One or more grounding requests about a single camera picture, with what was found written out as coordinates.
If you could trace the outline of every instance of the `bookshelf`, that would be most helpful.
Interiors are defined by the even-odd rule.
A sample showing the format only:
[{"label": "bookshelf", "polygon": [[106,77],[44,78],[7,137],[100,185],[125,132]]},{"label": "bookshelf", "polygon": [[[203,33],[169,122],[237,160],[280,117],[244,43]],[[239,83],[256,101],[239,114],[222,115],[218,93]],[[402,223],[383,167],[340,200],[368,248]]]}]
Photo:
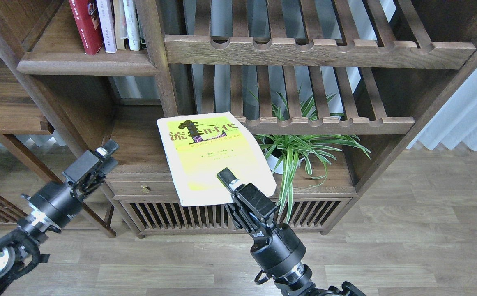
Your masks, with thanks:
[{"label": "bookshelf", "polygon": [[[253,133],[357,134],[372,150],[369,160],[345,149],[329,180],[316,192],[305,185],[309,180],[298,180],[302,187],[297,189],[293,225],[326,234],[477,67],[477,1],[394,0],[398,9],[390,23],[378,0],[362,1],[377,41],[359,39],[347,0],[332,0],[340,40],[321,35],[320,12],[312,0],[300,1],[304,39],[287,38],[283,9],[276,0],[266,1],[270,39],[248,36],[244,1],[233,0],[233,35],[210,36],[210,0],[197,1],[194,35],[166,34],[162,20],[169,11],[161,10],[164,3],[137,0],[138,13],[145,16],[141,21],[148,50],[96,56],[80,53],[75,25],[70,13],[65,14],[66,1],[0,1],[0,57],[76,155],[107,139],[120,143],[120,165],[108,177],[105,193],[139,236],[233,231],[217,206],[188,210],[174,202],[153,127],[160,116],[194,110],[193,100],[175,88],[175,67],[204,64],[201,110],[214,112],[214,65],[230,64],[231,112]],[[182,2],[175,5],[181,27]],[[266,81],[268,65],[283,66],[290,106],[298,104],[293,67],[308,67],[319,120],[310,122],[290,107],[290,119],[279,122],[271,116],[265,95],[260,98],[260,117],[246,119],[244,65],[257,67],[259,82]],[[342,120],[329,116],[319,66],[335,68],[347,112]],[[359,67],[363,77],[353,92],[345,78],[346,67],[352,66]],[[154,76],[161,108],[118,106],[105,75]],[[266,90],[269,85],[259,83],[259,92]],[[153,192],[151,184],[167,193],[141,191],[145,186]]]}]

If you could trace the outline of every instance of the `brass knob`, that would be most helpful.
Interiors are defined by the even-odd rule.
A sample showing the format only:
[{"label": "brass knob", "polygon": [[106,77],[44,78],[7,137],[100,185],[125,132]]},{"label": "brass knob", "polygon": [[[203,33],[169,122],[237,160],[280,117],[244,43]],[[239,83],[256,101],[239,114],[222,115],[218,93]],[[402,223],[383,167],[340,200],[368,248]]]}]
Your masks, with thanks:
[{"label": "brass knob", "polygon": [[141,191],[143,193],[149,193],[150,192],[150,188],[147,186],[147,185],[142,185],[141,186]]}]

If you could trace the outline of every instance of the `wooden shelf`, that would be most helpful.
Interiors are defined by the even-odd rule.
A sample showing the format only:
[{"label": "wooden shelf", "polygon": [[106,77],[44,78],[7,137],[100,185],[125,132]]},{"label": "wooden shelf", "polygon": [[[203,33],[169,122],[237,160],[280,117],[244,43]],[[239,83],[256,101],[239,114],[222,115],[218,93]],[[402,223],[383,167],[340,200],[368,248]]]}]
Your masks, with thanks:
[{"label": "wooden shelf", "polygon": [[147,50],[86,55],[68,1],[64,1],[32,51],[26,52],[17,69],[39,75],[154,76]]},{"label": "wooden shelf", "polygon": [[324,39],[315,2],[301,1],[306,39],[287,38],[279,1],[268,1],[271,38],[248,36],[246,3],[233,0],[233,36],[210,36],[210,1],[197,1],[195,35],[165,35],[170,63],[459,69],[472,43],[434,42],[410,0],[395,0],[415,41],[396,40],[379,1],[364,0],[376,40],[361,40],[347,0],[334,0],[342,41]]},{"label": "wooden shelf", "polygon": [[52,126],[0,58],[0,134],[50,134]]},{"label": "wooden shelf", "polygon": [[[248,120],[243,114],[242,68],[231,66],[231,113],[253,134],[405,134],[413,126],[412,117],[387,116],[371,69],[359,69],[365,95],[355,101],[346,69],[334,67],[339,96],[346,113],[342,120],[330,115],[320,68],[311,66],[308,70],[318,120],[311,121],[302,116],[295,69],[291,66],[283,67],[290,116],[288,120],[281,121],[272,116],[267,66],[257,66],[260,116],[255,120]],[[214,65],[204,65],[201,112],[214,112]]]},{"label": "wooden shelf", "polygon": [[[111,135],[111,140],[120,145],[114,155],[118,166],[109,173],[108,181],[117,178],[132,179],[135,182],[152,179],[153,182],[170,182],[170,186],[173,186],[156,125],[156,120],[162,117],[159,106],[120,108]],[[312,180],[304,169],[298,171],[294,183],[297,199],[356,196],[344,155],[337,153],[336,157],[338,160],[328,167],[328,180],[320,187],[311,185],[317,185],[321,180]],[[314,176],[324,174],[324,169],[320,166],[314,166]],[[280,176],[276,176],[276,180],[280,184]]]}]

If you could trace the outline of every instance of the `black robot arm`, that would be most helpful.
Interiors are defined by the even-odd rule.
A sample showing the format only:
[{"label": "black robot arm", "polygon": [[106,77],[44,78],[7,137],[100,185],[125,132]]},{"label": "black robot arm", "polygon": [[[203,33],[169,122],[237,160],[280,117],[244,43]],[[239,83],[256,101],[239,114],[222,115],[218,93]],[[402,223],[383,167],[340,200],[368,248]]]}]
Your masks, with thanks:
[{"label": "black robot arm", "polygon": [[231,193],[233,203],[225,207],[233,223],[253,238],[251,255],[261,268],[256,284],[273,278],[284,296],[366,296],[349,282],[342,284],[342,290],[333,286],[328,290],[316,288],[311,269],[302,264],[306,247],[289,225],[274,220],[276,204],[253,184],[242,184],[228,168],[217,177]]},{"label": "black robot arm", "polygon": [[[16,279],[32,271],[49,255],[41,255],[39,245],[48,239],[47,231],[60,233],[82,209],[88,195],[102,183],[118,163],[112,154],[114,141],[95,151],[88,150],[64,172],[65,183],[49,182],[33,196],[23,194],[32,212],[17,221],[18,227],[0,238],[0,295]],[[31,256],[25,266],[24,261]]]}]

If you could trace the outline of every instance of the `book spine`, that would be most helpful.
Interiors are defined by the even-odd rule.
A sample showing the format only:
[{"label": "book spine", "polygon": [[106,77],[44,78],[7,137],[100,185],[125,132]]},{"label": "book spine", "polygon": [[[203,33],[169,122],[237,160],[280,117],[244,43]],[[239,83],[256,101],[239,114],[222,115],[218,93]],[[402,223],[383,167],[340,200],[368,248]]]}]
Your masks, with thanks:
[{"label": "book spine", "polygon": [[127,36],[129,39],[129,48],[132,51],[139,51],[140,36],[134,0],[123,0],[123,6],[125,9],[125,19],[127,21]]},{"label": "book spine", "polygon": [[123,0],[113,0],[114,4],[114,29],[116,30],[116,47],[125,50],[125,40],[127,39],[127,21],[125,20],[125,8]]},{"label": "book spine", "polygon": [[95,55],[103,45],[95,0],[69,0],[86,54]]},{"label": "book spine", "polygon": [[112,15],[111,0],[96,0],[98,4],[99,22],[103,32],[103,42],[105,43],[105,52],[116,52],[116,38],[114,34],[114,17]]}]

